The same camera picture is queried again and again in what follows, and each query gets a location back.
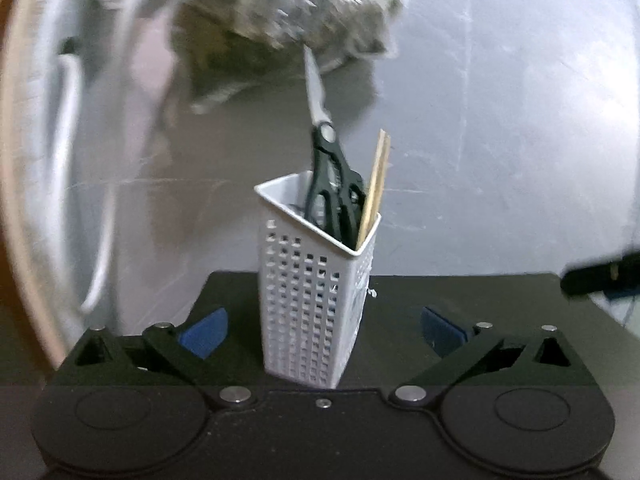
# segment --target perforated plastic container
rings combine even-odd
[[[352,251],[306,221],[311,172],[255,187],[260,218],[260,319],[264,368],[318,388],[335,388],[358,335],[369,285],[377,216]]]

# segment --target wooden stick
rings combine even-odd
[[[372,211],[374,209],[376,189],[378,188],[378,179],[380,178],[380,162],[382,160],[384,145],[386,139],[386,132],[380,130],[378,133],[378,145],[376,146],[376,155],[373,159],[373,168],[371,169],[371,178],[369,179],[369,192],[364,202],[364,209],[362,211],[362,219],[360,220],[360,229],[358,231],[358,241],[356,243],[356,250],[364,243],[364,240],[369,234],[371,225]]]
[[[389,160],[389,151],[391,150],[391,136],[387,134],[385,135],[385,145],[382,150],[382,159],[380,160],[380,169],[378,179],[376,181],[376,194],[373,200],[373,209],[371,211],[367,233],[371,231],[371,228],[376,221],[376,216],[378,216],[378,212],[380,211],[380,204],[382,203],[382,193],[385,190],[386,162]]]

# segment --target crumpled plastic bag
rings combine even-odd
[[[180,0],[171,43],[196,112],[249,86],[303,76],[302,46],[322,72],[393,54],[389,25],[406,0]]]

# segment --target black scissors handle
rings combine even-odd
[[[355,250],[366,199],[362,177],[349,167],[338,141],[329,142],[322,136],[321,129],[325,125],[333,127],[329,122],[322,122],[312,130],[314,171],[306,196],[305,219],[315,221],[314,206],[316,198],[321,196],[324,199],[322,229],[329,236]],[[330,164],[340,177],[337,189],[334,189],[329,178]]]

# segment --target white curved pipe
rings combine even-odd
[[[124,146],[124,103],[127,94],[128,68],[130,56],[135,44],[136,18],[140,7],[145,0],[124,0],[122,10],[116,20],[111,76],[112,81],[109,88],[111,96],[110,102],[110,123],[112,124],[110,135],[116,138],[117,146]],[[102,227],[100,231],[100,245],[95,261],[94,274],[92,276],[89,291],[85,300],[80,306],[84,314],[91,312],[102,297],[104,287],[108,282],[111,264],[113,262],[116,216],[118,213],[118,181],[112,180],[107,185],[104,203],[102,206]]]
[[[75,54],[60,55],[58,61],[63,70],[62,102],[53,137],[48,206],[51,229],[48,240],[54,273],[63,286],[69,289],[72,280],[66,243],[66,199],[84,76],[80,59]]]
[[[110,130],[106,133],[115,138],[117,146],[124,146],[124,103],[127,91],[130,55],[135,44],[136,18],[146,0],[124,0],[116,19],[108,88],[108,117]],[[74,54],[59,56],[64,71],[62,104],[54,134],[53,160],[51,167],[50,214],[52,232],[50,252],[54,272],[63,286],[76,297],[71,279],[71,264],[68,254],[66,228],[66,203],[68,199],[74,139],[78,129],[83,88],[82,65]],[[118,213],[118,179],[107,184],[102,204],[100,241],[95,259],[94,272],[84,301],[79,305],[82,314],[95,309],[102,298],[114,261],[116,216]]]

